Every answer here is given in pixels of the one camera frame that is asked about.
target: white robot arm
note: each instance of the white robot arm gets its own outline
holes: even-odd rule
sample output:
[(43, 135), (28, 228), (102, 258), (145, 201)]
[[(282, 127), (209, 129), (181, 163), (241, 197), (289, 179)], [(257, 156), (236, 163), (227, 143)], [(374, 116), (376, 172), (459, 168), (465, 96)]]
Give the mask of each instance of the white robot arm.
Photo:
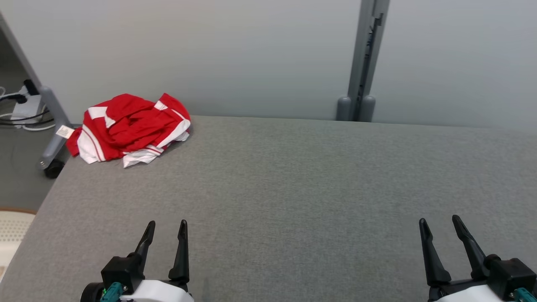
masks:
[(453, 215), (457, 236), (464, 244), (472, 271), (471, 279), (451, 281), (433, 245), (433, 235), (427, 221), (421, 218), (425, 275), (429, 289), (427, 302), (537, 302), (534, 296), (536, 274), (521, 260), (501, 260), (495, 254), (485, 254), (459, 216)]
[[(457, 236), (463, 242), (470, 261), (471, 279), (452, 281), (433, 245), (427, 221), (420, 219), (425, 275), (429, 289), (427, 302), (537, 302), (537, 275), (517, 258), (502, 261), (495, 254), (485, 254), (462, 220), (453, 215)], [(194, 302), (188, 292), (188, 232), (181, 221), (179, 247), (167, 280), (145, 280), (143, 269), (149, 245), (153, 241), (155, 222), (151, 221), (136, 251), (127, 257), (113, 257), (101, 271), (103, 282), (90, 283), (81, 302)]]
[(188, 292), (188, 230), (186, 220), (179, 227), (179, 247), (167, 280), (145, 280), (143, 269), (153, 241), (155, 222), (151, 221), (136, 250), (127, 257), (113, 257), (101, 271), (103, 282), (90, 283), (80, 302), (194, 302)]

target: gray fabric surface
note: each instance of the gray fabric surface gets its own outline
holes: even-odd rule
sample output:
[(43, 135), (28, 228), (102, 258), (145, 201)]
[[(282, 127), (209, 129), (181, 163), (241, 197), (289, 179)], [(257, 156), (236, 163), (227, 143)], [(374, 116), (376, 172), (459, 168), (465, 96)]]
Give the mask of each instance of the gray fabric surface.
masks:
[(146, 277), (165, 278), (188, 221), (196, 301), (426, 301), (418, 219), (453, 279), (485, 253), (537, 269), (537, 140), (513, 132), (193, 117), (145, 166), (69, 160), (1, 283), (0, 300), (78, 301), (156, 221)]

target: power strip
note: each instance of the power strip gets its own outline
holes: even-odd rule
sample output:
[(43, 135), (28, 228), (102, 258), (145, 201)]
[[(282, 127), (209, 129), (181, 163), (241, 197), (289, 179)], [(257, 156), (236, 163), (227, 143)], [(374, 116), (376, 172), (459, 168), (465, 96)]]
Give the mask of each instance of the power strip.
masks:
[[(12, 120), (17, 120), (21, 118), (28, 118), (32, 116), (36, 116), (43, 112), (43, 109), (45, 108), (45, 104), (41, 101), (40, 95), (35, 96), (26, 96), (27, 101), (26, 103), (15, 104), (15, 108), (13, 108), (13, 114), (11, 115)], [(20, 120), (16, 121), (17, 124), (33, 124), (41, 121), (43, 116), (38, 116), (32, 119), (27, 120)]]

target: clothing tag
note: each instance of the clothing tag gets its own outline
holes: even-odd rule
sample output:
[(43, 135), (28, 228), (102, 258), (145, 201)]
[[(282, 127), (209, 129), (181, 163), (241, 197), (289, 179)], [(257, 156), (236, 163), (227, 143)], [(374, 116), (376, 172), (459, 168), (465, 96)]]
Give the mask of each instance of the clothing tag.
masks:
[(71, 129), (67, 127), (66, 125), (62, 125), (58, 131), (56, 131), (56, 135), (59, 135), (65, 139), (68, 139), (71, 137), (72, 133), (74, 132), (74, 129)]

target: gray floor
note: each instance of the gray floor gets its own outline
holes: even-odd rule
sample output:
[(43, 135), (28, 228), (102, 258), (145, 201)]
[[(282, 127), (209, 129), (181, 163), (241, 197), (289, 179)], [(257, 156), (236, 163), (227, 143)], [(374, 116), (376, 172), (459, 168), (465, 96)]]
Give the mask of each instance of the gray floor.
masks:
[[(0, 31), (0, 86), (6, 88), (6, 93), (17, 92), (27, 78)], [(11, 112), (13, 106), (11, 100), (2, 101), (0, 114)], [(36, 164), (53, 131), (30, 132), (0, 126), (0, 207), (39, 208), (54, 181), (47, 179)]]
[(52, 135), (53, 129), (30, 132), (0, 127), (0, 207), (39, 209), (54, 180), (46, 178), (36, 164)]

